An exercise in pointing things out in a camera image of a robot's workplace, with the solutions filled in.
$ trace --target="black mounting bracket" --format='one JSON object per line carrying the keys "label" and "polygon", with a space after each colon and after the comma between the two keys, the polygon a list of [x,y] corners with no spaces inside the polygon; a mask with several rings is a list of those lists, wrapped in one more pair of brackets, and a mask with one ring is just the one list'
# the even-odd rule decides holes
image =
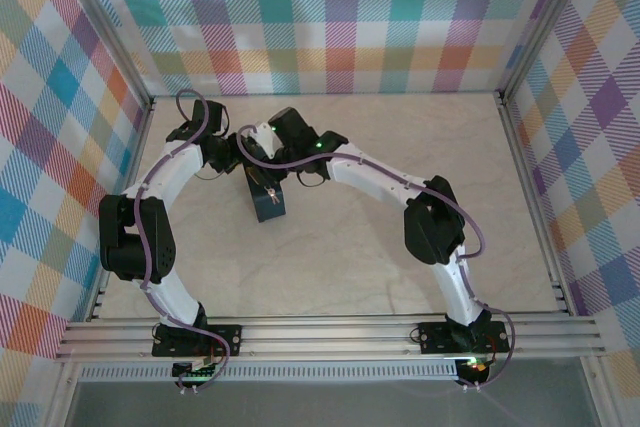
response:
{"label": "black mounting bracket", "polygon": [[[231,348],[230,357],[236,357],[240,353],[241,325],[209,325],[204,307],[199,304],[193,327],[217,334],[226,340]],[[152,335],[151,355],[153,357],[219,357],[225,355],[225,349],[220,342],[213,337],[193,330],[157,324]]]}
{"label": "black mounting bracket", "polygon": [[488,322],[471,350],[465,349],[452,335],[449,322],[422,322],[418,324],[421,354],[492,354],[509,352],[509,339],[503,322]]}

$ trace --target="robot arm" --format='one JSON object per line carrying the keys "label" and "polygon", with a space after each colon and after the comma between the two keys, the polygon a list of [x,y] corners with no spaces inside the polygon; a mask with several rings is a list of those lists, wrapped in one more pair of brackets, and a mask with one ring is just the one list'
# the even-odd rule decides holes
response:
{"label": "robot arm", "polygon": [[[341,145],[336,149],[336,152],[372,160],[414,184],[424,185],[427,182],[425,179],[405,174],[376,161],[351,143]],[[366,165],[343,158],[335,158],[329,161],[327,170],[332,180],[350,185],[374,199],[390,204],[402,211],[407,209],[407,205],[415,201],[419,194],[415,190],[406,188],[397,181]],[[462,254],[464,254],[464,246],[460,244],[455,248],[454,253],[449,256],[448,262],[433,263],[431,270],[447,302],[447,316],[454,322],[467,326],[478,318],[482,313],[482,309],[471,299],[462,281],[460,268],[456,262],[456,258]],[[467,278],[470,278],[466,263],[463,268],[466,269]]]}
{"label": "robot arm", "polygon": [[[207,108],[214,111],[219,105],[211,102]],[[219,117],[217,113],[211,115],[214,119]],[[173,151],[179,142],[184,142],[190,132],[197,128],[195,123],[186,123],[174,130],[167,138],[162,156]],[[210,134],[217,131],[215,128],[210,130]],[[206,316],[202,306],[189,295],[176,269],[173,269],[176,249],[167,212],[187,181],[206,163],[211,164],[218,172],[227,173],[241,163],[245,167],[256,168],[238,151],[236,135],[207,135],[200,138],[165,162],[149,185],[144,186],[146,190],[142,195],[140,212],[151,245],[153,266],[147,293],[168,317],[187,325],[202,325],[203,319],[206,323]],[[326,132],[317,136],[297,111],[291,108],[274,116],[268,124],[258,125],[248,138],[241,138],[240,141],[252,156],[273,164],[304,159],[317,153],[318,149],[323,152],[353,154],[360,159],[375,161],[338,134]],[[441,177],[426,181],[391,167],[384,167],[408,182],[427,185],[455,202],[448,182]],[[447,320],[451,323],[452,330],[462,332],[459,336],[462,339],[460,343],[466,344],[465,347],[470,349],[470,343],[477,338],[473,331],[485,325],[490,315],[471,298],[460,275],[457,257],[464,253],[464,220],[443,202],[409,189],[361,162],[332,158],[305,165],[298,169],[301,170],[319,173],[325,179],[350,185],[404,211],[405,244],[414,257],[431,265],[447,302]],[[256,182],[269,191],[273,182],[283,180],[289,172],[258,168],[255,170]],[[144,277],[145,257],[139,236],[128,228],[134,224],[133,199],[139,188],[140,183],[136,183],[122,195],[106,196],[100,203],[102,265],[116,273],[120,279],[136,283],[140,283]],[[466,263],[463,263],[463,268],[468,272]],[[163,322],[171,325],[166,319]]]}

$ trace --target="wire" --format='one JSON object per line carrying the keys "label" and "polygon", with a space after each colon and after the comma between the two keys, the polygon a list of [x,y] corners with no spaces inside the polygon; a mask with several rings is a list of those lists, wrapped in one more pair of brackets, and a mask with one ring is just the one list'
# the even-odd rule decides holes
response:
{"label": "wire", "polygon": [[153,337],[153,340],[160,340],[160,338],[156,336],[156,330],[158,330],[159,326],[160,326],[160,322],[154,325],[153,328],[151,329],[151,337]]}
{"label": "wire", "polygon": [[317,184],[313,184],[313,185],[309,185],[309,184],[305,184],[304,182],[302,182],[302,178],[300,177],[300,172],[296,172],[296,177],[298,178],[298,182],[300,182],[302,185],[304,185],[305,187],[309,187],[309,188],[313,188],[313,187],[320,187],[322,184],[324,184],[324,182],[327,180],[324,177],[322,178],[322,182],[318,182]]}
{"label": "wire", "polygon": [[310,162],[314,162],[316,160],[320,160],[320,159],[333,159],[333,158],[337,158],[337,159],[347,159],[347,160],[353,160],[355,162],[358,162],[360,164],[364,164],[368,167],[371,167],[372,169],[386,175],[387,177],[401,183],[405,185],[405,188],[412,188],[415,190],[419,190],[420,192],[424,192],[427,195],[430,195],[432,197],[435,197],[436,199],[444,202],[445,204],[447,204],[449,207],[451,207],[452,209],[454,209],[456,212],[458,212],[471,226],[471,228],[473,229],[473,231],[475,232],[476,236],[478,237],[478,241],[480,243],[480,247],[478,248],[478,250],[476,252],[473,252],[471,254],[462,254],[459,255],[456,259],[456,261],[458,262],[458,265],[460,267],[460,273],[462,275],[462,280],[464,282],[465,288],[467,289],[467,292],[469,293],[469,296],[473,299],[473,301],[478,304],[479,306],[481,306],[483,309],[488,310],[489,312],[492,312],[494,314],[499,314],[504,316],[504,318],[507,320],[507,323],[509,324],[509,329],[511,330],[511,346],[509,349],[509,353],[507,355],[507,358],[505,359],[504,363],[502,364],[500,370],[489,380],[487,380],[486,382],[483,383],[483,385],[488,385],[488,384],[492,384],[493,382],[495,382],[496,379],[498,379],[502,373],[504,372],[506,366],[509,364],[509,362],[511,361],[511,358],[513,357],[513,353],[515,351],[515,343],[516,343],[516,331],[515,331],[515,326],[513,324],[513,320],[511,319],[511,317],[509,316],[509,314],[507,314],[506,312],[504,312],[503,310],[497,309],[495,307],[491,307],[488,304],[486,304],[485,302],[481,302],[480,300],[478,300],[478,297],[476,296],[475,292],[473,291],[473,289],[471,288],[471,284],[469,283],[469,279],[467,278],[467,274],[465,272],[464,266],[465,266],[465,262],[467,259],[473,259],[476,257],[479,257],[480,255],[482,255],[482,253],[485,251],[486,248],[486,241],[484,238],[484,235],[482,233],[482,231],[480,230],[480,226],[476,223],[475,220],[473,220],[473,218],[462,208],[460,207],[456,202],[452,201],[451,199],[449,199],[448,197],[442,195],[440,192],[437,192],[433,189],[429,189],[425,186],[422,185],[418,185],[418,184],[414,184],[413,182],[407,182],[406,179],[404,179],[403,177],[397,175],[396,173],[390,171],[389,169],[387,169],[386,167],[373,162],[367,158],[364,157],[359,157],[357,155],[352,155],[352,154],[345,154],[342,152],[327,152],[327,153],[323,153],[323,154],[316,154],[316,155],[311,155],[305,159],[302,160],[297,160],[295,162],[286,162],[286,163],[282,163],[282,164],[268,164],[266,162],[262,162],[258,159],[256,159],[255,157],[253,157],[249,152],[247,152],[247,149],[245,149],[244,145],[242,144],[242,133],[247,131],[247,130],[252,130],[253,132],[257,131],[257,128],[254,125],[245,125],[244,127],[242,127],[241,129],[238,130],[237,132],[237,136],[236,136],[236,141],[238,144],[238,148],[240,149],[240,152],[242,152],[242,155],[244,155],[247,159],[249,159],[251,162],[253,162],[255,165],[265,168],[265,169],[275,169],[275,170],[285,170],[285,169],[293,169],[296,167],[300,167],[302,165],[308,164]]}
{"label": "wire", "polygon": [[[207,101],[204,99],[202,94],[200,94],[199,92],[196,92],[193,89],[182,89],[180,92],[191,92],[196,97],[198,97],[199,100],[202,101],[202,103],[204,105],[207,105]],[[176,95],[176,107],[178,108],[178,111],[180,112],[180,115],[182,115],[182,118],[184,120],[186,120],[187,122],[191,122],[192,119],[187,117],[187,114],[185,114],[184,110],[182,109],[182,105],[180,105],[180,92],[178,92],[178,94]],[[222,132],[222,134],[214,135],[214,137],[224,137],[224,136],[226,136],[229,133],[229,128],[231,126],[231,121],[229,120],[229,111],[227,110],[227,107],[225,105],[223,105],[223,104],[220,104],[220,105],[222,106],[222,111],[224,112],[224,115],[227,118],[227,125],[225,126],[224,131]],[[206,125],[209,122],[209,109],[205,108],[204,111],[205,111],[205,115],[204,115],[204,121],[202,122],[202,124]]]}
{"label": "wire", "polygon": [[414,333],[414,332],[416,332],[416,331],[418,331],[418,330],[420,330],[420,327],[416,327],[416,328],[415,328],[415,329],[413,329],[411,332],[409,332],[409,338],[411,339],[411,341],[412,341],[412,342],[415,342],[416,344],[419,344],[419,343],[420,343],[420,339],[416,339],[416,338],[413,336],[413,333]]}
{"label": "wire", "polygon": [[199,178],[200,180],[216,180],[222,177],[222,174],[224,174],[224,172],[220,172],[218,175],[216,175],[215,177],[211,177],[210,179],[207,179],[206,177],[200,177],[198,174],[193,174],[193,176]]}
{"label": "wire", "polygon": [[374,170],[377,170],[381,174],[384,174],[387,177],[403,184],[405,188],[419,190],[420,192],[424,192],[427,195],[435,197],[436,199],[444,202],[453,210],[458,212],[469,223],[469,225],[471,226],[475,234],[478,236],[478,241],[480,243],[480,247],[476,252],[473,252],[472,254],[463,254],[459,257],[460,259],[473,259],[475,257],[479,257],[484,252],[486,248],[486,241],[482,231],[480,230],[480,226],[476,223],[475,220],[473,220],[473,218],[467,213],[466,210],[460,207],[457,203],[455,203],[449,197],[442,195],[440,192],[437,192],[433,189],[429,189],[424,185],[418,185],[418,184],[414,184],[413,182],[407,182],[407,179],[399,176],[398,174],[387,169],[386,167],[376,162],[373,162],[369,159],[359,157],[353,154],[345,154],[343,152],[327,152],[324,154],[315,154],[302,160],[296,160],[295,162],[285,162],[282,164],[268,164],[266,162],[262,162],[261,160],[256,159],[249,152],[247,152],[247,149],[245,149],[244,145],[242,144],[242,133],[246,130],[251,130],[253,132],[258,131],[255,125],[245,125],[244,127],[238,130],[236,134],[236,142],[238,144],[238,148],[240,149],[240,152],[242,152],[242,155],[244,155],[247,159],[249,159],[252,163],[257,165],[258,167],[262,167],[264,169],[271,169],[271,170],[289,170],[289,169],[294,169],[296,167],[300,167],[302,165],[308,164],[310,162],[315,162],[316,160],[320,160],[320,159],[347,159],[347,160],[353,160],[354,162],[358,162],[360,164],[364,164],[368,167],[371,167]]}
{"label": "wire", "polygon": [[[182,116],[188,121],[189,119],[185,115],[184,111],[182,110],[182,106],[180,105],[180,97],[182,95],[184,95],[185,93],[194,94],[205,105],[206,105],[207,101],[202,96],[202,94],[200,94],[199,92],[196,92],[193,89],[181,89],[180,91],[178,91],[178,93],[176,94],[176,106],[178,107],[178,110],[180,111],[180,114],[182,114]],[[227,112],[226,107],[223,106],[223,110],[226,112],[227,119],[228,119],[229,113]],[[173,149],[171,152],[166,154],[164,157],[160,158],[160,160],[158,160],[158,162],[156,162],[156,164],[151,168],[151,170],[149,170],[147,175],[145,175],[145,177],[143,178],[142,182],[140,183],[140,187],[138,188],[138,191],[136,192],[136,197],[135,197],[135,200],[133,202],[133,217],[134,217],[134,220],[135,220],[135,225],[138,228],[138,232],[139,232],[139,235],[140,235],[140,240],[142,242],[142,249],[144,251],[144,257],[145,257],[144,280],[140,284],[140,289],[145,292],[145,294],[147,296],[147,299],[149,300],[149,303],[153,306],[154,309],[156,309],[158,314],[160,314],[160,317],[164,317],[167,321],[171,322],[174,325],[177,325],[178,327],[182,327],[183,329],[190,330],[191,332],[195,332],[197,334],[205,335],[207,337],[211,337],[211,338],[217,340],[218,342],[220,342],[220,344],[224,347],[225,356],[224,356],[224,358],[222,360],[222,365],[220,366],[219,369],[216,369],[216,372],[211,377],[211,379],[209,379],[207,382],[205,382],[204,384],[202,384],[200,386],[199,390],[204,390],[204,389],[208,388],[213,383],[213,381],[215,379],[217,379],[222,374],[222,372],[224,371],[224,368],[226,367],[227,363],[229,362],[229,357],[231,356],[231,347],[229,347],[229,344],[227,343],[227,341],[223,337],[221,337],[220,335],[215,334],[213,332],[209,332],[208,330],[199,329],[197,327],[194,327],[192,325],[186,324],[186,323],[182,322],[181,320],[178,320],[178,319],[172,317],[171,315],[169,315],[167,312],[164,311],[164,309],[156,302],[156,300],[153,298],[153,296],[149,293],[148,286],[149,286],[149,281],[151,280],[151,273],[152,273],[152,270],[153,270],[153,260],[152,260],[152,257],[151,257],[151,245],[149,243],[149,239],[147,238],[147,234],[146,234],[146,232],[144,230],[144,226],[142,225],[142,218],[141,218],[141,215],[140,215],[140,203],[142,201],[142,195],[147,190],[147,188],[149,186],[149,183],[151,182],[153,177],[158,173],[158,171],[162,168],[162,166],[164,164],[166,164],[169,159],[175,157],[177,154],[179,154],[180,152],[182,152],[183,150],[188,148],[190,145],[192,145],[193,142],[195,142],[195,140],[198,139],[200,137],[200,135],[202,135],[202,133],[205,131],[208,122],[209,122],[209,109],[204,109],[204,119],[202,120],[202,124],[200,125],[198,130],[191,137],[189,137],[189,139],[187,139],[183,144],[180,144],[178,147]],[[184,386],[182,384],[182,378],[183,377],[184,377],[184,374],[181,375],[180,377],[178,377],[178,385],[180,386],[180,388],[184,388]]]}
{"label": "wire", "polygon": [[511,362],[511,358],[513,357],[513,353],[516,350],[516,327],[513,324],[513,319],[511,318],[511,316],[509,314],[507,314],[504,310],[500,310],[500,309],[497,309],[495,307],[491,307],[489,304],[487,304],[485,302],[482,302],[481,300],[478,299],[478,297],[476,296],[475,292],[473,291],[473,288],[471,287],[471,283],[469,282],[469,278],[467,277],[467,273],[465,272],[466,271],[466,269],[465,269],[466,262],[464,262],[464,259],[463,259],[462,256],[459,256],[457,261],[458,261],[458,267],[460,268],[460,276],[462,277],[462,282],[464,283],[464,286],[467,289],[467,292],[469,292],[469,295],[471,296],[471,299],[477,305],[479,305],[483,309],[488,310],[492,314],[502,315],[506,319],[507,324],[509,324],[509,330],[511,331],[511,345],[509,346],[509,353],[507,354],[507,358],[504,359],[504,362],[500,366],[500,370],[498,370],[498,372],[493,374],[493,376],[490,379],[488,379],[486,382],[482,383],[483,386],[486,386],[486,385],[493,384],[496,380],[498,380],[500,378],[500,376],[502,376],[502,374],[504,373],[505,369],[507,368],[507,365],[509,365],[509,362]]}
{"label": "wire", "polygon": [[493,355],[491,357],[491,363],[496,361],[496,354],[498,353],[498,347],[496,347],[496,341],[493,340],[493,337],[491,337],[490,335],[484,334],[484,336],[489,339],[489,342],[491,343],[491,350],[493,352]]}

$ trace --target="metal extrusion bar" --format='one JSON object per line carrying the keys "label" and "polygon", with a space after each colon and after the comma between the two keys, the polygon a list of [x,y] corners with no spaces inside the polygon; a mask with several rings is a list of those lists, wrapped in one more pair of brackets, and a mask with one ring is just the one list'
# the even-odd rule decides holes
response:
{"label": "metal extrusion bar", "polygon": [[148,106],[151,105],[151,94],[147,90],[129,52],[116,33],[111,19],[109,19],[107,13],[102,8],[100,0],[79,1],[87,17],[93,24],[93,27],[96,29],[98,37],[100,37],[100,40],[102,40],[107,46],[107,49],[109,49],[124,78],[129,82],[129,85],[134,89],[142,103]]}
{"label": "metal extrusion bar", "polygon": [[562,269],[560,268],[560,261],[553,247],[551,233],[542,213],[540,198],[538,197],[533,177],[527,167],[522,144],[516,135],[515,126],[513,125],[511,115],[509,114],[509,110],[505,106],[503,99],[500,98],[498,93],[496,93],[495,97],[500,121],[502,122],[502,127],[507,137],[507,143],[511,150],[511,156],[513,157],[516,172],[520,178],[522,191],[524,193],[525,201],[527,202],[529,214],[531,215],[531,222],[533,223],[533,228],[538,238],[538,244],[540,245],[540,250],[549,273],[549,279],[551,280],[552,287],[554,288],[556,301],[558,302],[558,305],[564,305],[564,308],[568,312],[575,314],[576,312],[571,298],[571,291],[566,279],[564,278]]}
{"label": "metal extrusion bar", "polygon": [[52,392],[49,402],[43,403],[47,406],[42,415],[42,425],[46,427],[59,427],[65,425],[73,395],[82,372],[82,364],[68,362],[59,366],[58,383]]}
{"label": "metal extrusion bar", "polygon": [[584,357],[581,359],[585,378],[591,391],[591,398],[602,425],[622,427],[633,425],[631,419],[625,419],[625,407],[617,392],[611,373],[611,360],[608,357]]}
{"label": "metal extrusion bar", "polygon": [[[420,354],[409,339],[417,323],[441,321],[441,315],[363,317],[291,317],[212,319],[243,325],[240,355],[245,362],[402,361],[468,358],[468,355]],[[520,358],[558,358],[604,354],[604,343],[588,317],[566,314],[514,314]],[[157,321],[72,323],[58,351],[62,362],[158,361],[151,356],[151,331]]]}
{"label": "metal extrusion bar", "polygon": [[536,23],[536,27],[529,36],[526,46],[520,55],[520,60],[515,65],[513,73],[504,87],[504,97],[507,104],[511,102],[513,96],[524,81],[568,1],[569,0],[547,0]]}
{"label": "metal extrusion bar", "polygon": [[[138,175],[138,169],[140,168],[140,161],[142,160],[142,153],[144,152],[144,146],[147,143],[147,137],[149,136],[149,130],[151,130],[151,122],[153,120],[153,114],[155,110],[153,104],[145,109],[142,114],[142,120],[140,122],[140,135],[136,147],[131,157],[131,164],[127,169],[127,175],[125,176],[124,185],[129,187],[132,185],[136,176]],[[87,304],[84,319],[90,322],[92,319],[97,318],[96,314],[99,313],[100,306],[102,305],[103,297],[107,291],[107,282],[109,281],[109,272],[104,269],[99,269],[98,275],[93,281],[91,286],[90,301]]]}

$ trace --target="colorful plaid wall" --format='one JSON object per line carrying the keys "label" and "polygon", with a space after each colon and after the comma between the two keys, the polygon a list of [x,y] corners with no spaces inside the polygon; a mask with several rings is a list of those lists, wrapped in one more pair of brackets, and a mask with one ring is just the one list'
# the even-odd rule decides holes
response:
{"label": "colorful plaid wall", "polygon": [[504,90],[507,82],[509,81],[509,78],[511,77],[511,74],[513,73],[513,69],[515,68],[517,63],[520,61],[520,57],[522,55],[522,51],[524,47],[529,42],[529,39],[532,33],[534,32],[535,28],[538,25],[538,20],[540,19],[540,15],[542,14],[543,10],[545,9],[548,3],[549,3],[549,0],[538,0],[536,2],[535,7],[533,8],[533,10],[531,11],[531,14],[529,15],[529,19],[527,20],[525,28],[520,34],[518,43],[516,47],[513,49],[513,52],[511,53],[511,57],[509,57],[509,62],[507,62],[507,66],[504,69],[504,72],[502,73],[502,78],[500,79],[500,83],[498,85],[499,90]]}
{"label": "colorful plaid wall", "polygon": [[142,114],[77,0],[0,0],[0,425],[35,423],[39,375],[98,268],[97,205]]}
{"label": "colorful plaid wall", "polygon": [[494,90],[530,16],[523,6],[535,6],[535,0],[102,1],[157,95],[183,87],[211,95]]}
{"label": "colorful plaid wall", "polygon": [[640,0],[570,0],[514,117],[581,314],[640,423]]}

